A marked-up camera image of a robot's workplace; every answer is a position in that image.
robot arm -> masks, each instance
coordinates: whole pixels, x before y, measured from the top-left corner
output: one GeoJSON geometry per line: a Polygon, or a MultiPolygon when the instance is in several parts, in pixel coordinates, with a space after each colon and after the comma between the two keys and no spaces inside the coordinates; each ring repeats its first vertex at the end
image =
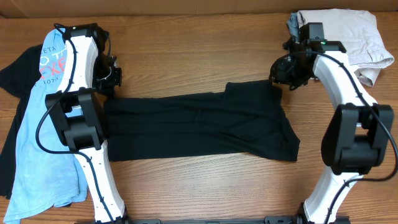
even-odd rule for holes
{"type": "Polygon", "coordinates": [[[76,57],[73,83],[50,111],[50,117],[61,143],[71,151],[78,151],[91,159],[94,172],[85,157],[75,154],[93,197],[95,223],[118,223],[126,217],[125,205],[116,189],[109,165],[108,123],[94,92],[112,95],[114,86],[121,84],[121,69],[114,66],[114,58],[105,57],[103,51],[108,35],[97,24],[67,27],[65,32],[67,31],[70,31],[70,40],[76,48],[76,54],[73,53],[71,43],[66,41],[68,57],[65,73],[57,92],[46,96],[46,107],[50,108],[66,90],[76,57]],[[77,111],[80,115],[65,115],[71,111],[77,111]],[[99,198],[95,178],[102,198],[99,198]]]}
{"type": "Polygon", "coordinates": [[[350,68],[342,44],[324,39],[322,24],[310,23],[303,26],[300,29],[300,43],[290,39],[284,47],[290,51],[290,56],[276,61],[271,68],[270,79],[276,83],[288,84],[294,90],[306,85],[309,78],[317,78],[326,88],[335,109],[321,147],[326,167],[315,190],[303,203],[299,215],[302,216],[303,223],[324,224],[330,212],[328,223],[348,223],[346,219],[336,219],[336,213],[356,182],[343,189],[331,211],[330,205],[348,180],[362,179],[372,167],[381,164],[388,141],[381,127],[358,98],[349,76],[354,80],[365,102],[377,111],[388,130],[392,126],[392,108],[378,105],[366,92],[350,68]],[[337,59],[346,65],[349,74],[330,58],[314,55],[312,52],[320,52],[337,59]],[[368,129],[368,134],[357,135],[357,127],[368,129]]]}
{"type": "MultiPolygon", "coordinates": [[[[95,223],[127,223],[129,221],[125,205],[116,189],[108,161],[108,124],[94,94],[94,91],[105,95],[113,94],[114,86],[121,84],[121,70],[114,66],[113,58],[107,58],[103,54],[107,34],[97,24],[69,27],[68,30],[77,53],[72,57],[73,47],[67,42],[65,74],[59,91],[46,96],[46,107],[51,108],[55,105],[49,114],[61,143],[68,146],[70,151],[82,153],[90,158],[93,165],[91,170],[89,161],[76,155],[93,196],[95,223]],[[73,84],[67,94],[62,96],[72,75],[74,57],[76,65],[73,84]],[[65,115],[72,110],[80,110],[81,113],[74,117],[65,115]],[[102,198],[97,196],[99,192],[95,180],[102,198]]],[[[303,26],[300,30],[300,40],[300,43],[296,43],[294,39],[290,39],[284,45],[285,49],[290,53],[308,53],[278,59],[271,68],[270,79],[276,83],[288,84],[290,89],[294,90],[306,85],[309,78],[317,77],[325,86],[336,110],[322,141],[321,152],[326,165],[325,170],[314,192],[303,203],[302,211],[295,218],[296,223],[322,224],[340,187],[347,180],[362,178],[372,167],[381,164],[388,139],[357,97],[345,71],[329,58],[312,53],[321,52],[349,65],[342,44],[325,40],[322,24],[303,26]],[[368,129],[368,134],[356,135],[358,125],[368,129]]],[[[373,110],[377,111],[386,128],[390,130],[393,118],[391,107],[378,105],[360,85],[353,71],[350,71],[349,75],[354,79],[366,102],[373,106],[373,110]]],[[[340,194],[331,211],[329,222],[336,220],[335,223],[347,223],[346,220],[336,218],[336,211],[353,185],[354,182],[340,194]]],[[[281,220],[285,220],[285,217],[266,217],[264,223],[279,224],[281,220]]]]}

black t-shirt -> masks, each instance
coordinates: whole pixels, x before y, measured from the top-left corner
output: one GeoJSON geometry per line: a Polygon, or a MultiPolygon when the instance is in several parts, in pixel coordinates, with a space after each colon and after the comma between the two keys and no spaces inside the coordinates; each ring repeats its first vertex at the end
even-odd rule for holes
{"type": "Polygon", "coordinates": [[[7,199],[11,197],[14,184],[17,133],[29,102],[30,91],[41,77],[39,72],[41,50],[42,45],[27,49],[15,62],[0,71],[0,87],[20,98],[16,115],[0,154],[0,195],[6,196],[7,199]]]}
{"type": "Polygon", "coordinates": [[[115,98],[104,104],[111,161],[250,152],[296,161],[300,140],[272,82],[228,83],[223,93],[115,98]]]}

light blue t-shirt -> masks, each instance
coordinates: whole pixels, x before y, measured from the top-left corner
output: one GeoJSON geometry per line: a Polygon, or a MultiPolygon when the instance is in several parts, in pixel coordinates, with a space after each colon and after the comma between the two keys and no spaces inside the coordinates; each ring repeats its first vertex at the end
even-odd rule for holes
{"type": "MultiPolygon", "coordinates": [[[[87,196],[87,181],[74,155],[49,154],[36,144],[35,132],[46,112],[45,96],[55,93],[62,80],[67,50],[57,30],[47,34],[40,56],[42,77],[30,92],[16,143],[16,174],[5,223],[20,223],[46,209],[81,202],[87,196]]],[[[61,144],[50,116],[40,130],[40,142],[52,151],[68,151],[61,144]]]]}
{"type": "Polygon", "coordinates": [[[287,27],[289,28],[289,32],[291,35],[293,35],[296,38],[296,42],[298,42],[299,39],[299,32],[300,32],[300,27],[299,27],[299,21],[297,20],[297,12],[292,12],[290,14],[290,18],[287,21],[287,27]]]}

folded clothing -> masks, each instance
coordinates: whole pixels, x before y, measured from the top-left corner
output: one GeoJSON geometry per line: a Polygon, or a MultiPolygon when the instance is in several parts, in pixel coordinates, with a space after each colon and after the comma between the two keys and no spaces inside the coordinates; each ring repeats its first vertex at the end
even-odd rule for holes
{"type": "MultiPolygon", "coordinates": [[[[36,144],[35,131],[47,110],[45,96],[55,93],[63,77],[67,51],[62,35],[51,31],[45,38],[38,67],[41,78],[30,91],[29,102],[16,138],[16,173],[5,223],[20,223],[51,206],[62,207],[86,199],[87,182],[74,155],[54,155],[36,144]]],[[[52,151],[62,145],[50,117],[40,130],[40,142],[52,151]]]]}
{"type": "Polygon", "coordinates": [[[268,80],[228,83],[223,93],[108,99],[111,161],[250,152],[296,161],[300,140],[268,80]]]}
{"type": "Polygon", "coordinates": [[[16,115],[0,154],[0,195],[10,199],[15,177],[17,133],[25,114],[30,90],[41,77],[39,72],[42,44],[27,49],[12,64],[0,71],[0,87],[20,98],[16,115]]]}
{"type": "Polygon", "coordinates": [[[292,36],[296,38],[296,42],[300,40],[300,27],[297,21],[297,12],[292,12],[290,18],[287,21],[287,28],[292,36]]]}
{"type": "Polygon", "coordinates": [[[343,43],[349,64],[356,66],[355,74],[365,85],[373,86],[380,69],[394,62],[377,30],[376,17],[368,11],[301,10],[297,20],[300,27],[309,22],[322,22],[325,38],[343,43]]]}

black cable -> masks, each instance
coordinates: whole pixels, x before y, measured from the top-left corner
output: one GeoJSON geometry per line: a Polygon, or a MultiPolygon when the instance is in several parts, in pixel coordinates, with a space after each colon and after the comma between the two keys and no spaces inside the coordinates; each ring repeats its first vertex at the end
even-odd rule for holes
{"type": "Polygon", "coordinates": [[[344,72],[347,74],[352,86],[355,89],[356,94],[358,95],[358,98],[362,101],[362,103],[367,107],[367,109],[371,112],[371,114],[373,115],[373,118],[377,121],[377,123],[380,125],[380,127],[382,128],[382,130],[384,131],[384,133],[386,134],[387,138],[390,140],[391,144],[392,144],[392,149],[394,150],[394,155],[396,158],[396,163],[394,166],[394,170],[386,177],[383,178],[357,178],[357,179],[351,179],[351,180],[347,180],[345,182],[345,184],[343,186],[340,187],[339,191],[337,191],[335,197],[332,200],[332,203],[330,205],[330,208],[328,210],[328,215],[326,216],[325,222],[324,224],[328,224],[331,212],[333,210],[333,207],[335,206],[335,203],[338,199],[338,197],[340,196],[340,194],[342,193],[342,191],[344,190],[345,187],[349,187],[349,184],[352,182],[356,182],[356,181],[368,181],[368,182],[383,182],[383,181],[387,181],[391,178],[393,178],[393,176],[396,175],[397,171],[398,171],[398,150],[397,150],[397,144],[394,140],[394,138],[391,136],[391,133],[389,132],[389,130],[386,128],[386,126],[383,124],[383,122],[380,120],[379,116],[377,115],[377,113],[371,108],[371,106],[368,104],[368,102],[366,102],[366,100],[363,98],[362,93],[360,92],[360,90],[358,89],[358,87],[355,84],[354,78],[351,76],[350,72],[348,71],[348,69],[344,66],[343,63],[341,63],[339,60],[335,59],[334,57],[321,53],[321,52],[314,52],[314,51],[301,51],[301,52],[293,52],[290,54],[287,54],[285,56],[282,56],[280,58],[278,58],[275,63],[277,63],[279,60],[282,60],[283,58],[286,58],[288,56],[294,56],[294,55],[300,55],[300,54],[315,54],[315,55],[321,55],[323,57],[326,57],[332,61],[334,61],[335,63],[337,63],[343,70],[344,72]]]}
{"type": "Polygon", "coordinates": [[[289,90],[290,90],[290,91],[293,91],[293,90],[296,90],[298,87],[300,87],[300,86],[295,86],[295,87],[293,87],[293,85],[290,85],[290,86],[289,86],[289,90]]]}
{"type": "MultiPolygon", "coordinates": [[[[62,30],[60,30],[60,28],[67,29],[67,27],[65,27],[64,25],[61,25],[61,24],[54,24],[54,27],[55,27],[55,28],[59,31],[59,33],[61,33],[63,36],[65,35],[65,33],[64,33],[62,30]]],[[[69,43],[70,43],[70,45],[72,46],[72,49],[73,49],[72,73],[71,73],[70,78],[69,78],[68,86],[66,87],[65,91],[61,94],[61,97],[60,97],[56,102],[54,102],[54,103],[50,106],[49,109],[47,109],[47,111],[44,113],[42,119],[40,120],[39,125],[37,125],[36,135],[35,135],[35,137],[36,137],[36,143],[37,143],[37,145],[38,145],[43,151],[45,151],[45,152],[47,152],[47,153],[50,153],[50,154],[78,154],[78,155],[83,156],[83,157],[87,160],[87,163],[90,165],[91,171],[92,171],[92,173],[93,173],[93,178],[94,178],[95,188],[96,188],[97,193],[98,193],[98,198],[99,198],[100,202],[103,204],[104,209],[106,210],[106,213],[108,214],[109,219],[111,220],[111,223],[114,223],[113,217],[112,217],[112,215],[111,215],[111,212],[109,211],[108,207],[107,207],[106,204],[105,204],[104,197],[102,197],[102,195],[101,195],[100,187],[98,186],[98,180],[97,180],[97,176],[96,176],[96,174],[95,174],[94,165],[93,165],[93,163],[92,163],[92,161],[91,161],[91,158],[89,158],[86,154],[84,154],[84,153],[82,153],[82,152],[79,152],[79,151],[77,151],[77,152],[72,152],[72,151],[51,151],[51,150],[46,149],[46,148],[40,143],[39,133],[40,133],[40,129],[41,129],[42,125],[43,125],[44,120],[45,120],[46,117],[49,115],[49,113],[50,113],[51,110],[54,108],[54,106],[65,96],[65,94],[68,92],[68,90],[70,89],[70,87],[71,87],[71,85],[72,85],[72,83],[73,83],[73,76],[75,75],[75,69],[76,69],[76,55],[77,55],[77,51],[76,51],[75,45],[74,45],[73,42],[70,40],[70,37],[69,37],[67,40],[69,41],[69,43]]]]}
{"type": "Polygon", "coordinates": [[[105,31],[105,36],[109,41],[109,48],[108,48],[108,53],[106,54],[106,58],[109,58],[111,56],[111,37],[109,36],[109,32],[105,31]]]}
{"type": "Polygon", "coordinates": [[[294,59],[293,64],[286,70],[286,72],[284,73],[284,76],[285,76],[288,72],[290,72],[291,69],[294,68],[294,66],[296,65],[296,63],[297,63],[297,59],[294,59]]]}

